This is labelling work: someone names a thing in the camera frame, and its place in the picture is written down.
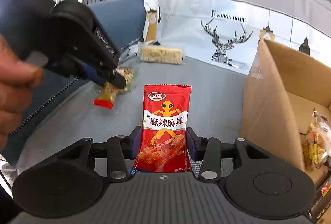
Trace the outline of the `person's left hand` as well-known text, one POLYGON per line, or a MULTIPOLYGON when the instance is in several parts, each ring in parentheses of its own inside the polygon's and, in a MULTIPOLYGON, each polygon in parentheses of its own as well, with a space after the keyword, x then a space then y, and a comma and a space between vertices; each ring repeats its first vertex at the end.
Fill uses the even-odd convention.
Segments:
POLYGON ((9 134, 21 123, 22 112, 32 101, 32 90, 43 82, 43 70, 23 62, 1 36, 1 150, 9 134))

